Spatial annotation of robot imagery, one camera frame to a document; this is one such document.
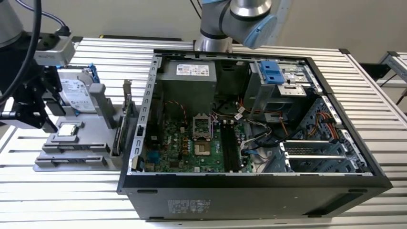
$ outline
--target wire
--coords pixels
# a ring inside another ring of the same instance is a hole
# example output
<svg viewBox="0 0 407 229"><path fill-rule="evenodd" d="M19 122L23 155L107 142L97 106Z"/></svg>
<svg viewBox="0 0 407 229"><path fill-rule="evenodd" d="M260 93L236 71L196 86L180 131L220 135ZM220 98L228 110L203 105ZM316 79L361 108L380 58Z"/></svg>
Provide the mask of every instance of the wire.
<svg viewBox="0 0 407 229"><path fill-rule="evenodd" d="M37 43L40 39L40 31L41 31L41 0L35 0L35 8L33 8L33 25L32 25L32 35L29 40L28 51L25 55L25 59L23 61L17 76L13 79L13 82L8 89L5 90L2 96L0 97L0 105L6 102L6 99L13 95L17 90L20 84L23 83L24 77L28 72L28 68L33 59L33 54L36 53Z"/></svg>
<svg viewBox="0 0 407 229"><path fill-rule="evenodd" d="M383 87L384 84L387 84L387 82L396 76L396 74L393 74L385 81L384 83L381 83L380 87Z"/></svg>
<svg viewBox="0 0 407 229"><path fill-rule="evenodd" d="M199 8L201 8L201 9L203 9L203 6L201 6L201 4L200 4L199 0L196 0L196 2L197 2L197 5L199 5Z"/></svg>
<svg viewBox="0 0 407 229"><path fill-rule="evenodd" d="M183 106L181 104L179 104L179 102L176 102L176 101L168 101L168 102L165 102L165 103L164 103L164 106L165 106L167 104L176 104L176 105L179 105L180 109L183 110L184 123L188 124L188 122L187 122L187 112L185 112L184 106Z"/></svg>
<svg viewBox="0 0 407 229"><path fill-rule="evenodd" d="M33 8L31 6L28 6L21 0L15 0L25 9L28 9L29 11L33 11ZM52 15L51 13L47 13L44 11L41 11L41 14L47 17L51 18L52 20L55 20L61 26L67 26L67 24L64 23L64 21L56 17L55 15Z"/></svg>
<svg viewBox="0 0 407 229"><path fill-rule="evenodd" d="M201 19L201 16L199 15L199 12L197 12L197 9L196 9L196 7L195 7L195 4L193 4L192 0L189 0L189 2L191 2L191 4L192 4L192 6L193 6L193 9L195 9L195 12L196 12L196 14L197 14L199 19Z"/></svg>
<svg viewBox="0 0 407 229"><path fill-rule="evenodd" d="M319 118L319 116L321 116L323 119L331 118L331 115L327 114L327 113L320 113L320 112L316 113L316 115L315 115L315 126L313 126L313 129L312 129L311 133L308 134L308 137L311 137L315 134L316 130L317 130L317 125L319 125L317 118ZM331 132L332 138L333 139L339 139L339 135L336 133L333 125L331 123L325 123L325 125L327 125L327 128L328 128L329 132Z"/></svg>
<svg viewBox="0 0 407 229"><path fill-rule="evenodd" d="M284 129L284 132L285 132L285 136L288 135L288 132L287 132L287 129L285 129L285 125L284 125L284 122L283 122L283 113L280 112L280 123L281 123L281 127Z"/></svg>
<svg viewBox="0 0 407 229"><path fill-rule="evenodd" d="M220 117L229 117L229 118L233 118L233 116L231 116L231 115L217 114L213 110L212 110L212 112L213 112L217 116L220 116Z"/></svg>
<svg viewBox="0 0 407 229"><path fill-rule="evenodd" d="M240 104L240 107L243 107L243 109L247 111L247 112L251 112L249 109L245 109L245 107L243 106L243 99L240 98L239 100L239 104ZM285 136L288 135L288 132L287 132L287 129L285 129L285 125L284 125L284 122L283 122L283 112L281 111L264 111L264 113L271 113L271 114L280 114L280 123L281 123L281 127L284 129L284 132L285 132Z"/></svg>
<svg viewBox="0 0 407 229"><path fill-rule="evenodd" d="M403 101L403 99L404 99L404 96L401 96L400 98L399 98L399 100L396 101L396 105L399 105L400 104L400 102Z"/></svg>
<svg viewBox="0 0 407 229"><path fill-rule="evenodd" d="M323 114L324 114L328 118L332 118L331 115L329 115L328 113L323 113ZM335 129L335 127L333 127L333 124L332 124L332 123L327 123L327 125L328 125L328 128L329 128L329 126L331 126L329 130L331 130L332 137L336 138L336 139L339 139L339 135L337 135L336 129Z"/></svg>
<svg viewBox="0 0 407 229"><path fill-rule="evenodd" d="M264 163L268 162L268 160L269 160L269 158L265 161L263 161L261 164L256 167L256 173L257 173L260 166L264 165Z"/></svg>

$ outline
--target expansion slot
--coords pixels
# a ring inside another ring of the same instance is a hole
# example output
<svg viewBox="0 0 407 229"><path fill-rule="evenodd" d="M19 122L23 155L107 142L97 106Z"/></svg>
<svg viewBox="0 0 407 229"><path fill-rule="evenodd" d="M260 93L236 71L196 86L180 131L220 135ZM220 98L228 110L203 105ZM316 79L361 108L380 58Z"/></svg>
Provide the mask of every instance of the expansion slot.
<svg viewBox="0 0 407 229"><path fill-rule="evenodd" d="M240 167L239 167L239 154L236 147L233 124L223 123L220 125L220 138L221 138L224 171L237 172L240 170Z"/></svg>

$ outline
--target black cable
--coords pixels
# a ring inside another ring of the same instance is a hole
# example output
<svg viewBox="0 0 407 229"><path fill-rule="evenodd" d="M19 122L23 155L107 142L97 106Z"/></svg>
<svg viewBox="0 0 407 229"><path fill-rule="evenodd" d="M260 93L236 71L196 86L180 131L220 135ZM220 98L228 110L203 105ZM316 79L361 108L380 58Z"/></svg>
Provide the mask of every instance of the black cable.
<svg viewBox="0 0 407 229"><path fill-rule="evenodd" d="M400 98L399 98L399 100L396 101L396 105L399 105L400 104L400 102L403 101L403 99L404 99L404 96L401 96Z"/></svg>
<svg viewBox="0 0 407 229"><path fill-rule="evenodd" d="M33 8L31 6L28 6L21 0L15 0L27 10L33 11ZM64 21L56 17L53 14L43 12L41 14L47 17L51 18L52 20L55 20L61 26L67 26L67 24L64 23Z"/></svg>
<svg viewBox="0 0 407 229"><path fill-rule="evenodd" d="M192 6L193 6L193 9L195 9L195 12L196 12L196 14L197 14L199 19L201 19L201 16L199 15L199 12L197 12L197 9L196 9L196 7L195 7L195 4L193 4L192 0L189 0L189 2L191 2L191 4L192 4Z"/></svg>
<svg viewBox="0 0 407 229"><path fill-rule="evenodd" d="M6 99L13 95L17 90L24 77L28 72L28 68L33 59L33 54L36 53L37 43L40 39L40 31L41 31L41 0L33 1L33 25L32 25L32 35L29 41L29 47L25 55L25 59L21 64L21 68L19 70L17 76L13 79L13 82L8 89L5 90L2 96L0 97L0 105L5 103Z"/></svg>
<svg viewBox="0 0 407 229"><path fill-rule="evenodd" d="M384 84L387 84L387 82L396 76L396 74L393 74L385 81L384 83L381 83L380 87L383 87Z"/></svg>
<svg viewBox="0 0 407 229"><path fill-rule="evenodd" d="M199 8L201 8L201 9L203 9L203 6L201 6L201 4L200 4L199 0L196 0L196 1L197 1Z"/></svg>
<svg viewBox="0 0 407 229"><path fill-rule="evenodd" d="M261 147L264 147L264 148L276 147L276 146L279 145L280 142L283 142L283 141L291 139L291 138L297 134L299 131L303 131L305 134L308 133L305 128L299 128L299 129L296 129L291 134L288 134L284 138L281 138L280 140L277 140L276 142L273 142L273 143L271 143L271 144L256 143L256 142L255 142L257 146L256 146L255 148L241 150L241 153L245 153L245 152L249 151L249 150L256 150L256 149L259 149L259 148L261 148Z"/></svg>

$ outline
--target aluminum extrusion table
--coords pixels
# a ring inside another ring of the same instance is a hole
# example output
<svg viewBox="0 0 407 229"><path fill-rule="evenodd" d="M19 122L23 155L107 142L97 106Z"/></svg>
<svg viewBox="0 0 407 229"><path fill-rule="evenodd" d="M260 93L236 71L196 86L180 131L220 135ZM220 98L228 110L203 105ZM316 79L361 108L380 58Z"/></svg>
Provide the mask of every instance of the aluminum extrusion table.
<svg viewBox="0 0 407 229"><path fill-rule="evenodd" d="M152 49L191 50L192 43L85 38L71 64L96 65L113 103L123 101L123 79L132 80L140 104ZM48 134L10 127L0 140L1 228L407 228L407 118L353 57L337 49L272 46L235 45L233 52L312 57L393 188L332 219L145 222L115 192L119 171L33 172Z"/></svg>

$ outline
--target cable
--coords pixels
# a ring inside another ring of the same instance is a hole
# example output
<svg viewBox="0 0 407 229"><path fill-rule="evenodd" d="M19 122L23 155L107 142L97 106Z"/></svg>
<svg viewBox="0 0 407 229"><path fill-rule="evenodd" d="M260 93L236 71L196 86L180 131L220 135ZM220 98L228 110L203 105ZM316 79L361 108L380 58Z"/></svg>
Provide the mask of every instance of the cable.
<svg viewBox="0 0 407 229"><path fill-rule="evenodd" d="M328 113L323 113L328 118L332 118L331 115ZM337 132L336 132L336 129L333 127L333 124L332 123L327 123L327 126L331 130L331 134L332 134L332 137L339 139L339 135L337 135Z"/></svg>
<svg viewBox="0 0 407 229"><path fill-rule="evenodd" d="M380 87L383 87L384 84L387 84L387 82L396 76L396 74L393 74L385 81L384 83L381 83Z"/></svg>
<svg viewBox="0 0 407 229"><path fill-rule="evenodd" d="M28 6L21 0L15 0L27 10L33 11L33 8L31 6ZM64 23L64 21L56 17L55 15L52 15L51 13L43 12L41 14L47 17L51 18L52 20L55 20L61 26L67 26L67 24Z"/></svg>
<svg viewBox="0 0 407 229"><path fill-rule="evenodd" d="M239 105L240 107L243 107L243 109L247 111L247 112L251 112L251 109L245 109L245 107L243 106L243 99L237 99L239 100ZM281 127L284 129L284 132L285 132L285 135L288 135L288 132L287 132L287 129L285 129L285 125L284 125L284 122L283 122L283 112L281 111L264 111L264 113L271 113L271 114L280 114L280 123L281 123Z"/></svg>
<svg viewBox="0 0 407 229"><path fill-rule="evenodd" d="M203 6L201 6L201 4L200 4L199 0L196 0L196 2L197 2L197 5L199 5L199 8L201 8L201 9L203 9Z"/></svg>
<svg viewBox="0 0 407 229"><path fill-rule="evenodd" d="M24 77L28 72L28 68L33 59L33 54L36 53L37 43L40 39L40 31L41 31L41 0L33 1L33 25L32 25L32 35L29 40L28 51L25 55L25 59L23 61L17 76L13 79L13 82L8 89L5 90L2 96L0 97L0 105L5 103L6 99L13 95L17 90L20 84L23 83Z"/></svg>
<svg viewBox="0 0 407 229"><path fill-rule="evenodd" d="M399 100L396 101L396 105L399 105L400 104L400 102L403 101L403 99L404 99L404 96L401 96L400 98L399 98Z"/></svg>
<svg viewBox="0 0 407 229"><path fill-rule="evenodd" d="M195 4L193 4L192 0L189 0L189 2L191 2L191 4L192 4L192 6L193 6L193 9L195 9L195 12L196 12L196 14L197 14L199 19L201 19L201 16L199 15L199 12L197 12L197 9L196 9L196 7L195 7Z"/></svg>
<svg viewBox="0 0 407 229"><path fill-rule="evenodd" d="M183 110L184 123L188 124L188 123L187 123L187 112L185 112L184 106L183 106L181 104L179 104L179 102L176 102L176 101L168 101L167 103L164 103L164 106L165 106L167 104L176 104L176 105L179 105L180 109Z"/></svg>

